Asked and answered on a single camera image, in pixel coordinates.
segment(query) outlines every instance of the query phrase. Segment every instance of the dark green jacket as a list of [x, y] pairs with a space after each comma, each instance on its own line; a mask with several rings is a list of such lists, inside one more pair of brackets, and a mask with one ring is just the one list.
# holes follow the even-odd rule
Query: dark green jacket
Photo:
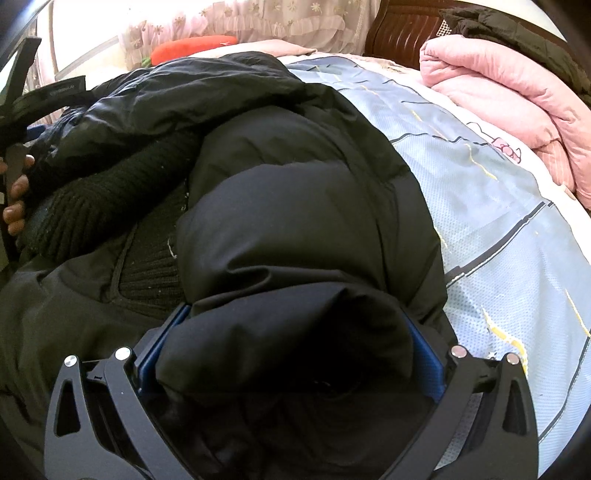
[[591, 108], [591, 82], [562, 47], [488, 8], [450, 8], [441, 10], [441, 16], [454, 34], [490, 40], [536, 61], [554, 73]]

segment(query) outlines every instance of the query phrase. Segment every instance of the cartoon print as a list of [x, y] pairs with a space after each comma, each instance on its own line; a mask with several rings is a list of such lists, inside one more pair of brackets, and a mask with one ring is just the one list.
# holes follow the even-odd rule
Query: cartoon print
[[486, 139], [488, 143], [490, 143], [493, 147], [499, 150], [501, 153], [504, 153], [507, 157], [511, 159], [511, 161], [515, 164], [519, 164], [521, 162], [521, 149], [516, 148], [513, 149], [509, 145], [509, 142], [504, 140], [501, 137], [492, 137], [489, 134], [482, 131], [482, 127], [477, 124], [476, 122], [468, 122], [467, 125], [476, 125], [478, 130], [480, 131], [481, 135]]

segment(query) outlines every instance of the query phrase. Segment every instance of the metal screw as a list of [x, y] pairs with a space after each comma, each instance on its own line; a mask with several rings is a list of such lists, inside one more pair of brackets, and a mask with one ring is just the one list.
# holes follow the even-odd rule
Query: metal screw
[[115, 358], [120, 361], [127, 360], [130, 356], [131, 356], [131, 348], [127, 348], [126, 346], [119, 348], [115, 352]]
[[468, 354], [468, 350], [466, 350], [462, 345], [454, 345], [452, 347], [452, 355], [456, 358], [464, 358]]
[[507, 354], [507, 361], [511, 364], [511, 365], [518, 365], [520, 360], [519, 357], [514, 354], [514, 353], [508, 353]]
[[64, 360], [64, 365], [68, 368], [73, 367], [78, 362], [78, 357], [76, 355], [67, 356]]

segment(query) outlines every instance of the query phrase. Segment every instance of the patterned bedding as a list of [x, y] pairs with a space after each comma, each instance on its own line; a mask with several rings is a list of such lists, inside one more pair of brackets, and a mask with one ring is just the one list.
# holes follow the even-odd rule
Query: patterned bedding
[[[305, 82], [344, 94], [418, 178], [441, 238], [446, 312], [460, 343], [475, 356], [522, 359], [541, 475], [591, 404], [591, 220], [548, 182], [531, 150], [416, 77], [338, 56], [284, 62]], [[478, 402], [474, 395], [440, 465], [459, 453]]]

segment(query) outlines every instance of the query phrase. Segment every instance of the pink comforter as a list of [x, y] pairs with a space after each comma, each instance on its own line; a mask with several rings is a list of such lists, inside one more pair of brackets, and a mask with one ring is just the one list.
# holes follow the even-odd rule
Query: pink comforter
[[421, 48], [423, 83], [519, 138], [591, 209], [591, 110], [556, 75], [497, 43], [461, 35]]

